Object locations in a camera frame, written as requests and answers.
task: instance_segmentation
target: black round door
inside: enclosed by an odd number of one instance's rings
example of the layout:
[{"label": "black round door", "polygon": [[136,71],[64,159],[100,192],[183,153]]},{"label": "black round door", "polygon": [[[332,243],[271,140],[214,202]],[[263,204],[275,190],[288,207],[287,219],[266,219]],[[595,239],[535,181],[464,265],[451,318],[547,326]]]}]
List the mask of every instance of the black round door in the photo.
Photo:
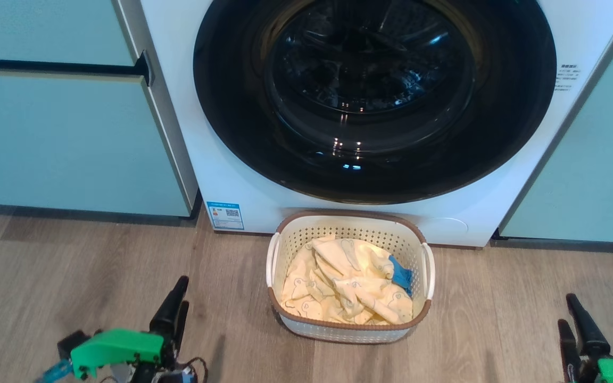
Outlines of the black round door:
[{"label": "black round door", "polygon": [[536,0],[214,0],[195,87],[226,146],[331,201],[430,198],[492,172],[550,104]]}]

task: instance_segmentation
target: white washing machine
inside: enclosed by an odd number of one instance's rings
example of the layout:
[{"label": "white washing machine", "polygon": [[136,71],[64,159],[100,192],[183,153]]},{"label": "white washing machine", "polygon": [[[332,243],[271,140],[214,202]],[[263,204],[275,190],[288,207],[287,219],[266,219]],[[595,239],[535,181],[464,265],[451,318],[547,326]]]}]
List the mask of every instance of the white washing machine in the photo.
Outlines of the white washing machine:
[{"label": "white washing machine", "polygon": [[613,39],[613,0],[142,4],[228,231],[357,209],[484,246]]}]

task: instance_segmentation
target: wire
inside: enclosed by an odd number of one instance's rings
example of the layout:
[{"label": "wire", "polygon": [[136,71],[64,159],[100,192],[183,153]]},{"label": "wire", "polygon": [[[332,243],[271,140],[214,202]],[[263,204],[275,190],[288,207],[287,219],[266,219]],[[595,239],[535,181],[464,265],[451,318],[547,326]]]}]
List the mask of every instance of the wire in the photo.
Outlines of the wire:
[{"label": "wire", "polygon": [[196,356],[195,358],[190,359],[190,361],[184,363],[184,366],[190,368],[193,373],[197,375],[197,371],[195,371],[195,368],[193,367],[193,363],[195,362],[200,362],[200,364],[202,364],[202,371],[205,371],[205,376],[202,378],[202,383],[207,383],[207,375],[209,374],[209,370],[207,370],[207,362],[205,362],[205,359]]}]

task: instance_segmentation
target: light blue cabinet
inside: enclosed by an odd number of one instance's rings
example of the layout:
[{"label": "light blue cabinet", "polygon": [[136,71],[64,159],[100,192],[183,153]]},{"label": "light blue cabinet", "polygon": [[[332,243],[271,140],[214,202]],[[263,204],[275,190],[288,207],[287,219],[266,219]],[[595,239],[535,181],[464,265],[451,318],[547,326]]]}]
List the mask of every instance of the light blue cabinet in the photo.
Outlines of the light blue cabinet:
[{"label": "light blue cabinet", "polygon": [[0,72],[0,204],[188,216],[161,128],[143,77]]},{"label": "light blue cabinet", "polygon": [[118,0],[0,0],[0,60],[134,65]]},{"label": "light blue cabinet", "polygon": [[613,242],[613,59],[501,235]]}]

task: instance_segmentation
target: basket handle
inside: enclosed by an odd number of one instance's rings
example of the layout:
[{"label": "basket handle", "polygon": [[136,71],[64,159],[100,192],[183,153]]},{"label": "basket handle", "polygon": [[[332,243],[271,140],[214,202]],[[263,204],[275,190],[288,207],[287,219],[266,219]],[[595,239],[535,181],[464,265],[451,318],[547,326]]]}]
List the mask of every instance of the basket handle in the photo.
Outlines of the basket handle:
[{"label": "basket handle", "polygon": [[434,264],[434,254],[432,253],[432,249],[429,247],[427,242],[423,242],[423,247],[425,248],[425,252],[427,254],[426,262],[429,264],[429,281],[427,282],[427,299],[432,299],[434,295],[434,285],[435,285],[435,277],[436,277],[436,269]]},{"label": "basket handle", "polygon": [[271,237],[271,242],[268,243],[268,251],[266,252],[266,287],[273,287],[273,276],[276,273],[279,239],[280,233],[275,233],[273,237]]}]

